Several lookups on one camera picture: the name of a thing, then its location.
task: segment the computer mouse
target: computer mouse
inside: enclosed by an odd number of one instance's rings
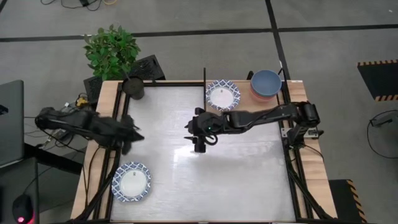
[[[34,222],[32,200],[26,194],[18,196],[12,203],[12,215],[17,223],[28,224]]]

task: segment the green leaves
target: green leaves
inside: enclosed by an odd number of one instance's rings
[[[98,29],[98,34],[91,37],[85,35],[87,43],[83,48],[90,61],[88,66],[93,74],[103,80],[120,80],[131,71],[141,51],[131,33],[121,26],[117,29],[111,24],[109,30]]]
[[[90,44],[90,38],[88,38],[87,34],[85,34],[85,36],[83,37],[83,39],[85,40],[85,42],[87,44]]]
[[[98,60],[98,57],[93,54],[87,55],[87,58],[88,60]]]
[[[132,47],[132,48],[130,49],[130,54],[131,54],[132,57],[136,58],[138,52],[137,52],[137,50],[136,50],[135,48]]]

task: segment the blue and white plate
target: blue and white plate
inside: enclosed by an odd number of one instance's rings
[[[138,202],[150,189],[149,169],[139,162],[129,162],[116,170],[112,193],[122,202]]]
[[[214,109],[230,111],[241,100],[239,88],[230,80],[216,80],[206,89],[206,101]]]

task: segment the white tabletop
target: white tabletop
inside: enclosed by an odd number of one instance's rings
[[[112,221],[294,221],[277,123],[219,136],[205,154],[193,152],[184,126],[203,107],[202,87],[146,87],[128,113],[145,140],[121,165],[136,161],[151,172],[140,202],[114,197]]]

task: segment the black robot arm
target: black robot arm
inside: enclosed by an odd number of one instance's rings
[[[112,148],[123,142],[122,154],[127,154],[134,141],[143,140],[134,125],[133,119],[127,115],[120,122],[110,117],[99,117],[94,111],[78,110],[70,113],[43,108],[35,119],[40,129],[64,129],[79,134],[87,139],[94,139],[100,146]]]
[[[241,134],[259,124],[285,120],[296,123],[296,126],[287,132],[289,145],[296,146],[303,143],[304,134],[309,128],[314,128],[320,123],[315,105],[309,102],[289,103],[257,112],[226,111],[221,115],[196,108],[195,114],[197,116],[186,125],[193,137],[185,138],[195,144],[195,152],[201,153],[206,152],[205,144],[213,146],[218,142],[219,134]]]

